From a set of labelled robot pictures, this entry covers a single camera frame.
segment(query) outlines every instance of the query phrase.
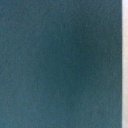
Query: textured fabric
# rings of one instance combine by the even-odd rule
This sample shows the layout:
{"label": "textured fabric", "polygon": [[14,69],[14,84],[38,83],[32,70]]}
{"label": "textured fabric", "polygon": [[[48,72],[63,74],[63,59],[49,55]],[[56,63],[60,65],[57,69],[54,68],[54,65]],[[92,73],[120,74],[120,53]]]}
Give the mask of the textured fabric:
{"label": "textured fabric", "polygon": [[0,0],[0,128],[121,128],[121,1]]}

